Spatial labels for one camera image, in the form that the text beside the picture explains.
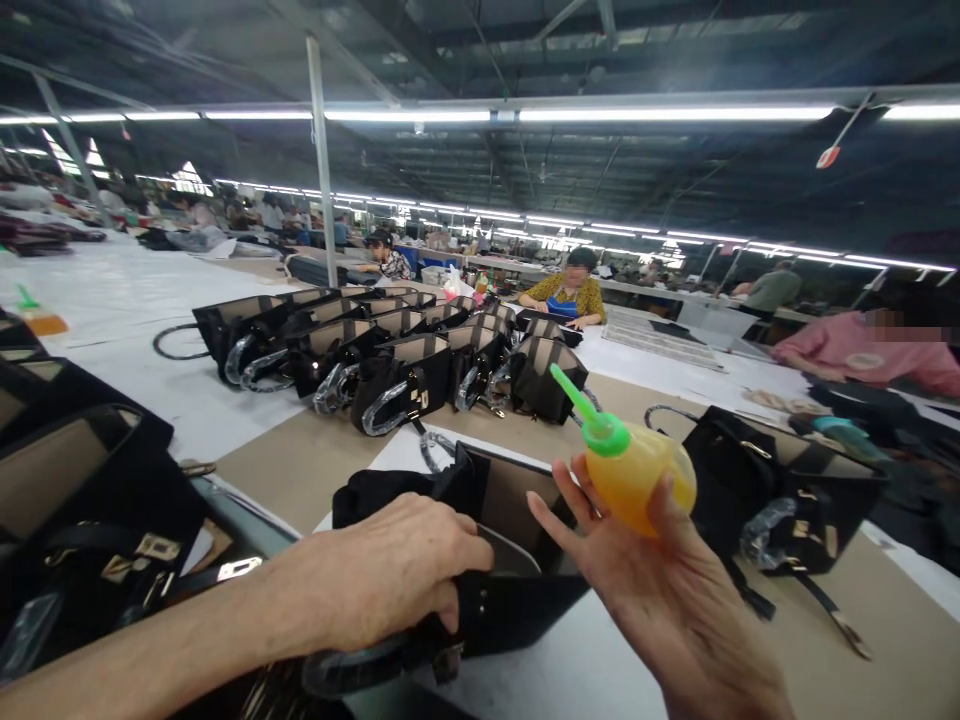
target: yellow floral shirt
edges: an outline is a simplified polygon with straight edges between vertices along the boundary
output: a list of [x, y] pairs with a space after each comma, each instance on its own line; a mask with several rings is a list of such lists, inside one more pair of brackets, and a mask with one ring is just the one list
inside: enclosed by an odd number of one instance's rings
[[[546, 280], [541, 280], [524, 294], [539, 302], [546, 302], [548, 298], [554, 296], [557, 297], [557, 302], [573, 302], [574, 295], [568, 295], [566, 289], [560, 290], [563, 287], [564, 277], [564, 273], [551, 275]], [[600, 284], [596, 280], [593, 278], [584, 280], [583, 285], [580, 286], [580, 291], [575, 295], [577, 315], [583, 317], [584, 315], [596, 314], [600, 316], [601, 323], [607, 321], [607, 313], [603, 309], [603, 299], [600, 297]]]

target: blue apron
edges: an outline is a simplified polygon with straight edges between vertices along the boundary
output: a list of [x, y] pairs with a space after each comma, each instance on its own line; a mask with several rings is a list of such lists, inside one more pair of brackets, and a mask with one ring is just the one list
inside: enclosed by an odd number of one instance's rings
[[557, 295], [561, 292], [563, 292], [563, 285], [560, 286], [553, 297], [547, 298], [547, 310], [554, 315], [563, 315], [568, 318], [580, 317], [580, 313], [577, 312], [577, 295], [580, 294], [580, 291], [577, 290], [577, 292], [573, 294], [573, 300], [566, 303], [562, 303], [557, 299]]

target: green nozzle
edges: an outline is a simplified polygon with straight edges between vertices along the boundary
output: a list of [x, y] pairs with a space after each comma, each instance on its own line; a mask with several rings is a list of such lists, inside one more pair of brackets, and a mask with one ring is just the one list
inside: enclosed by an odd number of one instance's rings
[[20, 297], [22, 298], [17, 307], [19, 307], [21, 310], [31, 310], [33, 308], [40, 307], [40, 303], [33, 299], [30, 293], [27, 292], [27, 288], [18, 284], [17, 289], [20, 291]]
[[601, 457], [615, 457], [623, 454], [630, 445], [630, 431], [616, 415], [598, 412], [590, 398], [577, 390], [570, 378], [556, 363], [550, 365], [550, 374], [560, 383], [577, 411], [583, 416], [583, 441], [587, 447]]

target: gray shirt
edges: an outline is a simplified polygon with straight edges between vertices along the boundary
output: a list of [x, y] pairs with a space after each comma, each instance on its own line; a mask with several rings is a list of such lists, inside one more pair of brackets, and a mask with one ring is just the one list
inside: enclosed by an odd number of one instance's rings
[[774, 270], [757, 280], [750, 288], [750, 297], [743, 304], [761, 312], [775, 312], [791, 302], [800, 292], [800, 276], [790, 270]]

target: ceiling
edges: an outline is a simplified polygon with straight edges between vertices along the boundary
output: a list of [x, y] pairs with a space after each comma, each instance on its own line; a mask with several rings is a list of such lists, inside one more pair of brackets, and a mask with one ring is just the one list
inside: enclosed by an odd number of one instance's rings
[[[952, 0], [587, 0], [537, 39], [568, 4], [7, 0], [0, 27], [5, 54], [157, 106], [309, 101], [304, 29], [320, 33], [328, 102], [379, 100], [349, 60], [326, 51], [331, 37], [405, 102], [643, 93], [669, 104], [675, 93], [735, 90], [759, 101], [789, 89], [960, 83]], [[608, 5], [616, 42], [604, 30]], [[0, 103], [46, 111], [26, 73], [0, 66], [0, 82]], [[116, 107], [54, 87], [66, 109]], [[865, 111], [826, 170], [817, 158], [850, 112], [814, 123], [427, 125], [421, 134], [328, 122], [328, 145], [338, 190], [957, 260], [958, 126], [882, 115]], [[116, 153], [145, 174], [190, 159], [211, 177], [317, 186], [309, 122], [140, 123], [132, 153], [116, 126], [82, 132], [108, 161]], [[956, 249], [903, 241], [933, 231], [953, 232]]]

